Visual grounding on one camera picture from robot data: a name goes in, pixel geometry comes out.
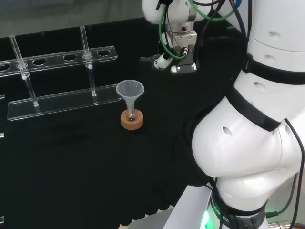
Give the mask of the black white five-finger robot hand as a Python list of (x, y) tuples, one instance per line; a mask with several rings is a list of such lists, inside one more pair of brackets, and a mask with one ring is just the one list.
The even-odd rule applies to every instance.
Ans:
[(173, 58), (168, 58), (166, 59), (164, 57), (164, 54), (162, 55), (153, 55), (151, 57), (141, 57), (140, 61), (141, 62), (149, 62), (153, 68), (158, 69), (158, 70), (164, 70), (167, 67), (170, 66), (171, 62), (172, 62)]

